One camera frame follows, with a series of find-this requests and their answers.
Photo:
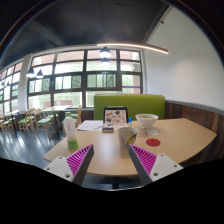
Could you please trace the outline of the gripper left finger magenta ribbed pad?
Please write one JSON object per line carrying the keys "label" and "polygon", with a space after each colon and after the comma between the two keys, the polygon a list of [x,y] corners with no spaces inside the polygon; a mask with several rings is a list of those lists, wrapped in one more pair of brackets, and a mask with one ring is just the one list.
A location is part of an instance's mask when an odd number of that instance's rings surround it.
{"label": "gripper left finger magenta ribbed pad", "polygon": [[81,186],[93,155],[94,147],[88,145],[67,157],[58,156],[44,170]]}

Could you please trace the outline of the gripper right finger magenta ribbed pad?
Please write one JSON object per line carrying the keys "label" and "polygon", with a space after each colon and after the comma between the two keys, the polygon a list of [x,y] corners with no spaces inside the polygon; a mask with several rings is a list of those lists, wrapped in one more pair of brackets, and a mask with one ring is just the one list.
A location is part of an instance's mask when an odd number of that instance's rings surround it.
{"label": "gripper right finger magenta ribbed pad", "polygon": [[167,155],[155,155],[132,144],[129,145],[129,155],[143,185],[147,185],[182,169],[182,166]]}

